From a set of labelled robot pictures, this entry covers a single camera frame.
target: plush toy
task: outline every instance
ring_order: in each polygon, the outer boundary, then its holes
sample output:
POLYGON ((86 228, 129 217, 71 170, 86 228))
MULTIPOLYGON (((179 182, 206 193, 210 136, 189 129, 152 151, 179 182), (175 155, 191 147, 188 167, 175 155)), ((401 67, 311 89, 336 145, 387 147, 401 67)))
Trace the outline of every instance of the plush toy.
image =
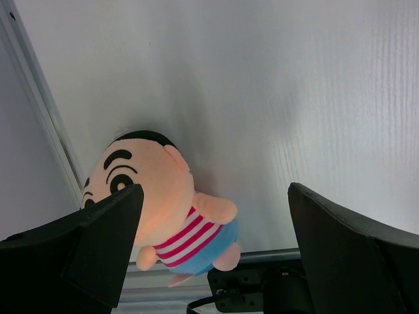
POLYGON ((194 189, 188 164, 162 134, 135 131, 112 142, 93 167, 82 207, 139 183, 144 202, 134 245, 137 266, 158 259, 176 276, 169 287, 212 268, 232 270, 240 259, 236 206, 194 189))

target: white wall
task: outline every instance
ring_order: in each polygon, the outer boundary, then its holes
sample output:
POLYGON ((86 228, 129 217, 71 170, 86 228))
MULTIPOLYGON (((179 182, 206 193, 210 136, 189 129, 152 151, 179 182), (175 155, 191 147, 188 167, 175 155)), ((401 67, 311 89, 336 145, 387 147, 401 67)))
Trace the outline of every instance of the white wall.
POLYGON ((417 0, 15 2, 83 177, 141 126, 238 204, 245 251, 297 245, 291 181, 419 232, 417 0))
POLYGON ((1 39, 0 146, 0 240, 74 211, 41 125, 1 39))

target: doll eye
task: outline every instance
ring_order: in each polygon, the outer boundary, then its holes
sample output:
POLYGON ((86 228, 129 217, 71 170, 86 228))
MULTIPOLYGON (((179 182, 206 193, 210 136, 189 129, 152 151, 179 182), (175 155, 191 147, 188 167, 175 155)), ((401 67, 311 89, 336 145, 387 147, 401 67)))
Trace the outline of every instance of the doll eye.
POLYGON ((89 208, 90 206, 93 206, 95 204, 94 200, 91 198, 87 199, 84 203, 84 208, 89 208))
POLYGON ((110 187, 111 194, 121 191, 123 188, 126 188, 128 185, 131 185, 133 183, 134 182, 129 176, 117 175, 111 181, 111 187, 110 187))

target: doll head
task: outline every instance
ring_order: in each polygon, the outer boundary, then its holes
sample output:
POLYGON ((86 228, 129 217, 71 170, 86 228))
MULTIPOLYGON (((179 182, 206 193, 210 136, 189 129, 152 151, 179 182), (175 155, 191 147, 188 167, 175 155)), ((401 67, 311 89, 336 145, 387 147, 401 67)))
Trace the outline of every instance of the doll head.
POLYGON ((175 145, 159 133, 135 131, 110 144, 86 180, 82 208, 136 183, 144 202, 134 245, 161 244, 185 221, 194 182, 175 145))

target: doll foot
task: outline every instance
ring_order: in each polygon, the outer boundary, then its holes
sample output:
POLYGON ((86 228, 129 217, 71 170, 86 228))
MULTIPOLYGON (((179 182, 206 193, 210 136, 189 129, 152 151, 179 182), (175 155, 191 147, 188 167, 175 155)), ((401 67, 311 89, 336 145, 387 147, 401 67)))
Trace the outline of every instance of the doll foot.
POLYGON ((240 260, 240 247, 233 243, 228 249, 213 263, 214 267, 221 271, 233 270, 240 260))
POLYGON ((184 283, 185 281, 188 281, 192 277, 194 277, 194 275, 191 275, 189 273, 186 273, 186 274, 183 274, 183 275, 176 275, 169 282, 168 287, 172 288, 172 287, 175 287, 177 285, 180 285, 181 283, 184 283))

